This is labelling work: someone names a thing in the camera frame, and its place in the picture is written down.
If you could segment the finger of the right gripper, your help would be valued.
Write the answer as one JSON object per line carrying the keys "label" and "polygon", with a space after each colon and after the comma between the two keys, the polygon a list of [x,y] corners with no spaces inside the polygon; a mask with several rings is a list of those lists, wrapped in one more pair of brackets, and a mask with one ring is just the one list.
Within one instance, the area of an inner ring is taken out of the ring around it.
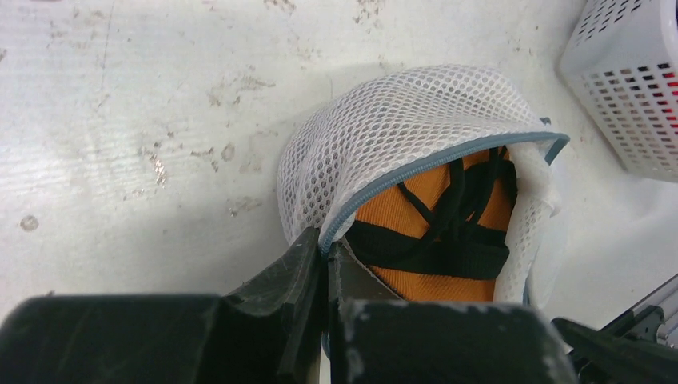
{"label": "finger of the right gripper", "polygon": [[601,330],[564,318],[552,324],[572,348],[580,383],[677,382],[677,349],[660,342],[658,317],[620,317]]}

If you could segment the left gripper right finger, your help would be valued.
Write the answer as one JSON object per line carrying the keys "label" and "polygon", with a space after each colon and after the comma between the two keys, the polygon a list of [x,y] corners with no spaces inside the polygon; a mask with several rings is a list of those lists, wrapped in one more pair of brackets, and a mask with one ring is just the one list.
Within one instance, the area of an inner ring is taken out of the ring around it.
{"label": "left gripper right finger", "polygon": [[334,383],[574,383],[560,336],[532,307],[409,302],[342,243],[328,255]]}

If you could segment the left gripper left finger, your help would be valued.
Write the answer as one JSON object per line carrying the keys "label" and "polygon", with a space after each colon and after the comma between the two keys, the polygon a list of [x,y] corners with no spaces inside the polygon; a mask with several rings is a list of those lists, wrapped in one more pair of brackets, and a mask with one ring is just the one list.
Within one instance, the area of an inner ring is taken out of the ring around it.
{"label": "left gripper left finger", "polygon": [[316,383],[325,267],[307,229],[227,295],[37,296],[1,325],[4,383]]}

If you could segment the blue-trim mesh laundry bag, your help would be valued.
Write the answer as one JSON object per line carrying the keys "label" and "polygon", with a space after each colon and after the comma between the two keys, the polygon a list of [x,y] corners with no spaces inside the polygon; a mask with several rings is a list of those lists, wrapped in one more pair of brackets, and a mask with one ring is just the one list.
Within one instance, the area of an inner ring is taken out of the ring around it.
{"label": "blue-trim mesh laundry bag", "polygon": [[277,172],[283,233],[319,230],[323,254],[344,244],[399,298],[523,303],[567,143],[494,69],[388,74],[291,136]]}

